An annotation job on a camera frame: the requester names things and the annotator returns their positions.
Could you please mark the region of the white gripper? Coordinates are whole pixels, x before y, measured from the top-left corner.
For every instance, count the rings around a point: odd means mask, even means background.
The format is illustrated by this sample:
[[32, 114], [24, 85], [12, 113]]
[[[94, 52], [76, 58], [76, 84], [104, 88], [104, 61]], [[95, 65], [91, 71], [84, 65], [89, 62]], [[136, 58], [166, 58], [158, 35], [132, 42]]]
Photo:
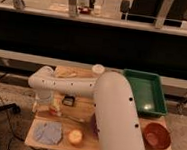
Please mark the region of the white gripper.
[[[41, 105], [49, 105], [54, 97], [54, 93], [51, 90], [36, 90], [35, 91], [35, 98], [34, 98], [34, 105], [32, 111], [35, 113], [38, 111], [38, 107]], [[60, 111], [60, 100], [54, 99], [52, 102], [52, 108], [55, 112]]]

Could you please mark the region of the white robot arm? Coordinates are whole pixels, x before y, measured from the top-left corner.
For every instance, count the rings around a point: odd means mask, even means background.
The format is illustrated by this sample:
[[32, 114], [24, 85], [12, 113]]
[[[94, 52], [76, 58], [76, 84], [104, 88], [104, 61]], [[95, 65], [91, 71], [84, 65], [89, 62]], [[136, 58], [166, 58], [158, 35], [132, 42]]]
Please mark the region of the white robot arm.
[[113, 71], [98, 78], [55, 78], [53, 69], [40, 68], [28, 78], [39, 100], [48, 100], [53, 91], [90, 97], [95, 105], [100, 150], [146, 150], [128, 80]]

